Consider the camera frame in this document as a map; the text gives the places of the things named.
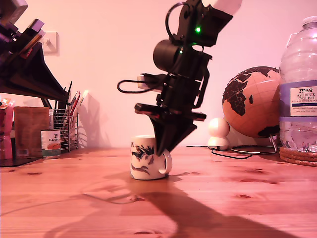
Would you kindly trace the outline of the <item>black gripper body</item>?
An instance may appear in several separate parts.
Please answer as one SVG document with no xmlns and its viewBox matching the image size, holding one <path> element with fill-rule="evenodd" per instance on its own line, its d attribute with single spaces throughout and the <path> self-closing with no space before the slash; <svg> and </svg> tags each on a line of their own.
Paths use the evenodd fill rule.
<svg viewBox="0 0 317 238">
<path fill-rule="evenodd" d="M 135 113 L 153 116 L 161 119 L 164 116 L 182 116 L 187 119 L 204 121 L 206 115 L 192 111 L 201 106 L 207 87 L 203 81 L 138 81 L 138 87 L 143 90 L 158 91 L 157 104 L 147 105 L 137 103 Z"/>
</svg>

